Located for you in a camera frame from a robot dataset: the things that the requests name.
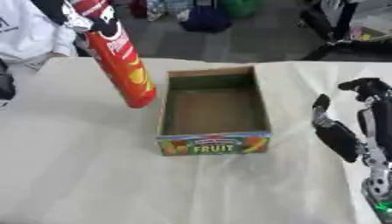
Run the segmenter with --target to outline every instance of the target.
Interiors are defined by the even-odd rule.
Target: robotic hand
[[[366,108],[357,118],[367,141],[361,142],[343,123],[328,117],[328,96],[322,94],[313,104],[316,135],[348,163],[359,156],[370,168],[370,177],[362,183],[362,194],[381,223],[392,223],[392,87],[377,78],[363,78],[339,84],[351,90]]]

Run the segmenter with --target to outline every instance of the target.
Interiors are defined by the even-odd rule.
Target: cardboard box
[[[166,156],[264,152],[270,122],[252,66],[168,73],[157,141]]]

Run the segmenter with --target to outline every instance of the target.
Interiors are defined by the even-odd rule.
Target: black object
[[[322,60],[328,53],[378,53],[392,54],[392,44],[386,40],[356,41],[348,38],[350,22],[358,7],[358,3],[342,1],[343,10],[335,27],[329,23],[326,15],[320,8],[321,1],[308,3],[306,10],[300,14],[302,21],[309,25],[323,40],[325,44],[310,52],[301,60]]]
[[[189,18],[179,22],[186,31],[216,33],[223,32],[232,25],[228,14],[218,8],[214,0],[208,6],[198,5],[197,0],[193,4]]]
[[[313,104],[313,111],[317,109],[318,112],[323,112],[322,116],[325,116],[324,121],[317,121],[320,117],[315,117],[315,120],[313,120],[316,135],[348,163],[353,163],[358,157],[356,151],[358,147],[357,137],[343,123],[333,121],[326,116],[329,105],[330,99],[325,94],[320,95]]]
[[[103,36],[111,38],[117,34],[118,19],[116,17],[111,18],[108,23],[99,17],[89,17],[93,21],[93,26],[91,27],[91,32],[101,32]]]
[[[14,78],[6,73],[8,67],[0,59],[0,100],[11,100],[16,93]]]

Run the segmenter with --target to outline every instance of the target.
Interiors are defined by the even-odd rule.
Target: red chip can
[[[155,98],[156,87],[147,75],[121,22],[114,20],[113,7],[106,0],[70,2],[82,16],[99,18],[108,25],[115,26],[109,33],[86,32],[87,46],[131,108],[138,109],[148,105]]]

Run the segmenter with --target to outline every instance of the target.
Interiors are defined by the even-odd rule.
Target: white tablecloth
[[[53,59],[0,111],[0,222],[377,223],[359,191],[368,170],[343,168],[314,136],[311,105],[330,95],[332,114],[358,130],[361,105],[337,84],[392,83],[392,64],[259,64],[268,153],[162,157],[154,136],[165,71],[224,65],[144,62],[159,88],[147,108],[127,108],[92,59]]]

